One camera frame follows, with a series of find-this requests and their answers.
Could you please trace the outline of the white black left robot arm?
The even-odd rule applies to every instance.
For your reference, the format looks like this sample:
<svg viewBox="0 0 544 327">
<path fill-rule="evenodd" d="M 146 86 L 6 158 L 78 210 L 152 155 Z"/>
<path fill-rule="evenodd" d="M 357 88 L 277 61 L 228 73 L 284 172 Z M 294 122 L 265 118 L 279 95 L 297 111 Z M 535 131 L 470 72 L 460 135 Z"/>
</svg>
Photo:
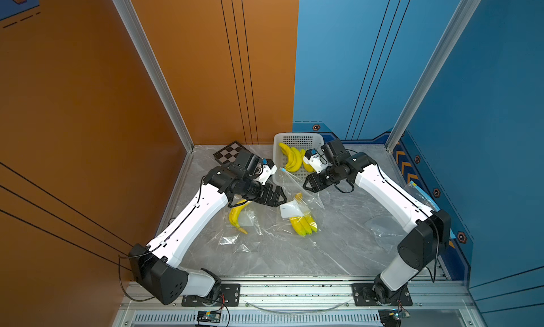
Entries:
<svg viewBox="0 0 544 327">
<path fill-rule="evenodd" d="M 212 168 L 181 213 L 146 245 L 136 244 L 127 259 L 134 280 L 163 305 L 180 296 L 216 303 L 221 279 L 206 269 L 181 268 L 196 237 L 222 208 L 256 203 L 277 208 L 287 202 L 283 188 L 269 178 L 278 170 L 272 159 L 241 151 L 233 162 Z"/>
</svg>

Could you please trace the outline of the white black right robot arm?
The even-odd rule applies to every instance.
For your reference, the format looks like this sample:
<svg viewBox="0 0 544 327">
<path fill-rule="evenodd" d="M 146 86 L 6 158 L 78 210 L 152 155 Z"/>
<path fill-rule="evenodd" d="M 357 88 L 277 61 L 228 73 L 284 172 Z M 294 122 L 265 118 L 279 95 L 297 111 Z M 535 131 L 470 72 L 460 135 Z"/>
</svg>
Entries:
<svg viewBox="0 0 544 327">
<path fill-rule="evenodd" d="M 397 254 L 376 276 L 372 292 L 381 305 L 400 301 L 408 282 L 449 247 L 451 216 L 435 210 L 396 184 L 378 162 L 363 152 L 352 154 L 340 140 L 306 151 L 303 161 L 313 168 L 303 184 L 306 191 L 318 193 L 346 181 L 372 195 L 406 233 Z"/>
</svg>

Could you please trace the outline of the yellow green banana bunch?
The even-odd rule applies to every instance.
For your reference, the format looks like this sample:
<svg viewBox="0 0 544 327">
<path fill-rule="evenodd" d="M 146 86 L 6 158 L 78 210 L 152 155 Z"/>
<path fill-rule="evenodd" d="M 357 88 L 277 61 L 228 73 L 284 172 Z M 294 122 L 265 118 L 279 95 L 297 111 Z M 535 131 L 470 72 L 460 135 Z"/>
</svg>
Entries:
<svg viewBox="0 0 544 327">
<path fill-rule="evenodd" d="M 315 170 L 314 168 L 309 164 L 309 160 L 308 158 L 305 156 L 305 153 L 306 151 L 304 149 L 300 150 L 300 155 L 302 157 L 302 164 L 303 164 L 303 167 L 304 169 L 308 172 L 308 173 L 314 173 Z"/>
</svg>

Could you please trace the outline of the clear zip bag blue seal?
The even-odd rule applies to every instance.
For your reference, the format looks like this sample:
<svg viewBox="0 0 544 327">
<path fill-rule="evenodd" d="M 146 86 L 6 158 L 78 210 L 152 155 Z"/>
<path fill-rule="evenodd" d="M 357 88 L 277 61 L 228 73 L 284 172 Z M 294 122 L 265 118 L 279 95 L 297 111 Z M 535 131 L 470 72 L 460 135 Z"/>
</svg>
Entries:
<svg viewBox="0 0 544 327">
<path fill-rule="evenodd" d="M 416 206 L 419 209 L 423 209 L 423 212 L 427 216 L 431 216 L 432 212 L 438 212 L 441 208 L 438 204 L 428 195 L 422 188 L 420 188 L 414 181 L 410 181 L 404 190 L 415 200 Z"/>
</svg>

